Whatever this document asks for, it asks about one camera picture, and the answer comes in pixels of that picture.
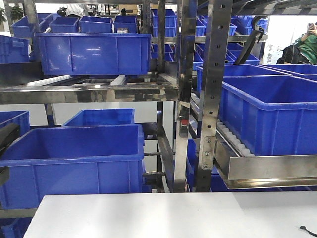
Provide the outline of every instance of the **perforated steel post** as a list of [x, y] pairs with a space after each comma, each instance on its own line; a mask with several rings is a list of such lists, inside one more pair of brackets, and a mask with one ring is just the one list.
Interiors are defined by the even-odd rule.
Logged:
[[201, 139], [196, 191], [209, 192], [216, 150], [216, 128], [233, 0], [209, 0], [200, 94]]

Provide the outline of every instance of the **plastic tote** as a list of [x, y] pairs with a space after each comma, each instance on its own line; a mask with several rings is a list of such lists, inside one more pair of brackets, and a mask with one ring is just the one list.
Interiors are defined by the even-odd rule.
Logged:
[[81, 110], [62, 127], [134, 124], [134, 109]]
[[0, 112], [0, 128], [14, 123], [20, 126], [20, 135], [24, 135], [30, 130], [29, 118], [29, 111]]
[[277, 64], [263, 65], [265, 67], [279, 70], [284, 73], [289, 73], [293, 76], [316, 80], [317, 81], [317, 66], [310, 64]]
[[141, 75], [149, 70], [150, 34], [38, 33], [37, 36], [45, 75]]
[[0, 36], [0, 63], [29, 62], [29, 40]]
[[[38, 13], [39, 27], [41, 32], [44, 32], [47, 29], [45, 24], [45, 18], [49, 15], [49, 13]], [[15, 37], [32, 37], [27, 16], [12, 24], [12, 29]]]
[[[151, 22], [153, 27], [159, 27], [159, 14], [157, 9], [151, 9]], [[177, 16], [171, 9], [166, 9], [165, 12], [165, 27], [176, 27]]]
[[[227, 53], [230, 55], [231, 58], [236, 60], [239, 56], [241, 51], [227, 51]], [[247, 58], [245, 64], [251, 64], [251, 65], [258, 65], [260, 63], [260, 60], [255, 57], [253, 54], [250, 54]]]
[[80, 32], [112, 33], [112, 18], [83, 16], [80, 21]]
[[117, 33], [119, 28], [127, 30], [127, 33], [137, 33], [136, 16], [116, 16], [114, 20], [114, 32]]
[[219, 119], [257, 156], [317, 153], [317, 83], [225, 77]]
[[50, 23], [51, 32], [53, 33], [75, 33], [78, 32], [77, 17], [58, 17]]
[[196, 19], [196, 36], [204, 36], [206, 34], [206, 26]]
[[45, 195], [142, 192], [141, 125], [34, 129], [0, 160], [10, 178], [4, 209], [36, 208]]
[[0, 219], [0, 226], [1, 226], [0, 237], [23, 238], [31, 221], [32, 221], [32, 218], [29, 218], [29, 217], [28, 218]]

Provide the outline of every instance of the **metal shelving rack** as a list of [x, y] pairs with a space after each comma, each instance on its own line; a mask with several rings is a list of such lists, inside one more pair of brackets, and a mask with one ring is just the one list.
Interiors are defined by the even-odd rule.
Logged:
[[[35, 3], [142, 4], [143, 32], [150, 32], [150, 0], [5, 0], [6, 9], [9, 3], [25, 4], [35, 50], [38, 49]], [[170, 192], [185, 192], [187, 188], [185, 171], [189, 133], [199, 148], [197, 192], [209, 192], [214, 163], [229, 188], [317, 184], [317, 170], [314, 169], [317, 167], [317, 155], [242, 157], [239, 150], [217, 130], [227, 42], [246, 40], [245, 36], [228, 37], [231, 15], [317, 15], [317, 9], [314, 8], [317, 7], [316, 3], [309, 0], [160, 0], [158, 3], [160, 28], [158, 37], [153, 38], [153, 42], [158, 43], [158, 73], [149, 73], [119, 86], [87, 84], [84, 76], [40, 87], [21, 86], [28, 81], [38, 80], [32, 78], [30, 72], [22, 78], [15, 77], [16, 82], [20, 83], [0, 87], [0, 104], [43, 103], [50, 117], [53, 103], [156, 101], [157, 123], [145, 123], [143, 127], [147, 139], [158, 141], [158, 151], [148, 154], [157, 155], [157, 171], [146, 176], [154, 177], [159, 188], [162, 188], [162, 178], [165, 177]], [[164, 37], [166, 3], [177, 3], [176, 38]], [[206, 37], [195, 37], [197, 13], [208, 13]], [[206, 42], [203, 86], [198, 101], [191, 96], [195, 41]], [[177, 43], [177, 62], [163, 60], [165, 43]], [[6, 67], [7, 72], [18, 71], [10, 67]], [[19, 67], [20, 71], [27, 73], [30, 68], [40, 65], [29, 63]], [[175, 139], [172, 145], [163, 127], [164, 101], [176, 102]], [[34, 209], [2, 210], [0, 217], [21, 217], [33, 213]]]

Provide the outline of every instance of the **metal bracket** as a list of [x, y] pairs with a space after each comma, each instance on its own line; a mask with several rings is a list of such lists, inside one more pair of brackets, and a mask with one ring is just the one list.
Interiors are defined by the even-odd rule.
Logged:
[[215, 136], [206, 136], [203, 144], [202, 169], [212, 170], [213, 158], [215, 156], [217, 138]]

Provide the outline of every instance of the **white wall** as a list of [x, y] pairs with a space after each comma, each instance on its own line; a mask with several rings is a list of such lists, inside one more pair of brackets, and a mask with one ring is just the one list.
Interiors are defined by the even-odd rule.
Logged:
[[282, 50], [307, 32], [308, 23], [316, 21], [316, 16], [271, 16], [263, 64], [276, 64], [283, 54]]

